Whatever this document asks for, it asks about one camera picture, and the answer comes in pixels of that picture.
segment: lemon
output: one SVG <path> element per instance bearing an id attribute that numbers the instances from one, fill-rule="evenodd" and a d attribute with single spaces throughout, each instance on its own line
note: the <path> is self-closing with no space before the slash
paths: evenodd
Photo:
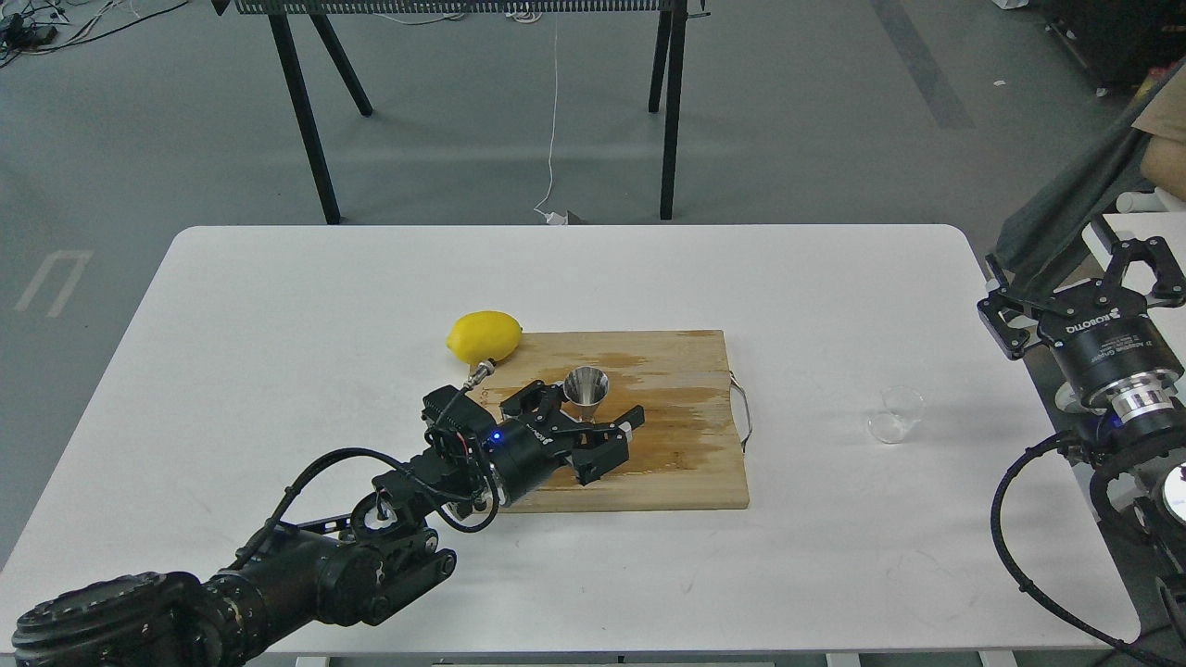
<path id="1" fill-rule="evenodd" d="M 509 357 L 522 337 L 523 328 L 514 317 L 484 310 L 457 320 L 445 344 L 457 358 L 473 366 L 487 358 L 502 361 Z"/>

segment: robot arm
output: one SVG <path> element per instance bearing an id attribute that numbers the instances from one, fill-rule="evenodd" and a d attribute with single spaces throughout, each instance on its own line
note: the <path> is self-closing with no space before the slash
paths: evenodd
<path id="1" fill-rule="evenodd" d="M 246 663 L 311 621 L 378 625 L 447 579 L 457 553 L 439 550 L 426 519 L 463 532 L 490 525 L 500 506 L 570 465 L 581 484 L 629 458 L 636 406 L 612 424 L 581 424 L 555 387 L 536 381 L 493 418 L 463 389 L 425 396 L 428 447 L 403 464 L 369 450 L 330 452 L 286 490 L 276 512 L 235 561 L 205 583 L 186 572 L 147 572 L 101 582 L 37 605 L 18 621 L 20 667 L 231 667 Z M 300 489 L 338 460 L 370 456 L 393 470 L 372 481 L 355 509 L 310 523 L 281 515 Z M 477 525 L 461 520 L 486 513 Z"/>

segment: concrete floor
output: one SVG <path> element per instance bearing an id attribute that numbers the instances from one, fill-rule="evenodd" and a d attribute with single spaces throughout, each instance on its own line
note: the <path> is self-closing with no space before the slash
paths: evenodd
<path id="1" fill-rule="evenodd" d="M 136 1 L 141 13 L 166 6 Z M 676 223 L 946 223 L 982 255 L 1002 221 L 1127 102 L 1096 99 L 1032 9 L 987 0 L 709 9 L 688 31 Z M 126 23 L 120 12 L 101 27 Z M 645 112 L 652 17 L 333 23 L 374 117 L 359 117 L 312 26 L 293 19 L 349 224 L 540 224 L 531 208 L 548 186 L 554 39 L 555 188 L 544 210 L 591 224 L 658 222 L 663 126 Z M 320 224 L 321 215 L 262 17 L 219 18 L 195 2 L 24 57 L 0 71 L 0 123 L 2 563 L 172 237 L 197 224 Z M 70 255 L 18 309 L 58 250 L 90 253 L 60 315 L 47 313 Z M 837 271 L 854 260 L 836 258 Z M 1152 567 L 1124 563 L 1136 579 Z M 261 663 L 280 663 L 269 660 Z"/>

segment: stainless steel jigger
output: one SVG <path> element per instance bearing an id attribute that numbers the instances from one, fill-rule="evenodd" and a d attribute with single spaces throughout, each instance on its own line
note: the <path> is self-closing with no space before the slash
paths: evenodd
<path id="1" fill-rule="evenodd" d="M 593 421 L 597 406 L 610 393 L 610 376 L 600 368 L 582 366 L 565 377 L 565 398 L 580 411 L 581 421 Z"/>

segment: black equipment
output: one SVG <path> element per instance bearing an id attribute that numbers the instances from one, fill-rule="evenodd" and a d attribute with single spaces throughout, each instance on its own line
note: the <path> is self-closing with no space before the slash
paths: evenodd
<path id="1" fill-rule="evenodd" d="M 428 447 L 404 464 L 370 450 L 343 449 L 311 464 L 286 489 L 264 526 L 208 582 L 147 572 L 93 584 L 42 603 L 13 635 L 20 667 L 231 667 L 263 653 L 310 621 L 378 625 L 447 579 L 457 553 L 438 550 L 426 517 L 477 532 L 500 506 L 569 465 L 581 484 L 630 457 L 636 406 L 611 424 L 585 424 L 561 408 L 557 385 L 535 381 L 502 404 L 500 424 L 461 388 L 425 396 Z M 293 525 L 288 504 L 317 474 L 368 456 L 390 472 L 372 479 L 347 515 Z M 486 513 L 477 525 L 460 520 Z"/>
<path id="2" fill-rule="evenodd" d="M 1133 262 L 1153 269 L 1156 281 L 1148 294 L 1122 286 Z M 1031 447 L 1006 474 L 993 503 L 997 552 L 1021 590 L 1059 617 L 1146 663 L 1177 665 L 1152 654 L 1140 655 L 1137 649 L 1083 624 L 1041 593 L 1005 548 L 1000 508 L 1008 483 L 1025 464 L 1047 451 L 1091 465 L 1095 472 L 1089 495 L 1101 521 L 1135 542 L 1155 545 L 1173 568 L 1174 574 L 1159 579 L 1159 585 L 1186 644 L 1186 503 L 1177 497 L 1181 488 L 1177 481 L 1186 483 L 1186 408 L 1174 396 L 1173 386 L 1182 364 L 1148 315 L 1152 307 L 1186 304 L 1186 277 L 1165 240 L 1156 236 L 1115 240 L 1102 279 L 1051 296 L 1014 288 L 991 256 L 988 266 L 995 286 L 977 304 L 981 319 L 1010 360 L 1035 347 L 1048 348 L 1084 415 L 1075 431 Z M 1109 484 L 1123 472 L 1131 474 L 1144 494 L 1135 503 L 1140 523 L 1126 520 L 1108 497 Z"/>
<path id="3" fill-rule="evenodd" d="M 1046 0 L 1041 12 L 1046 30 L 1095 78 L 1101 97 L 1186 56 L 1181 0 Z"/>

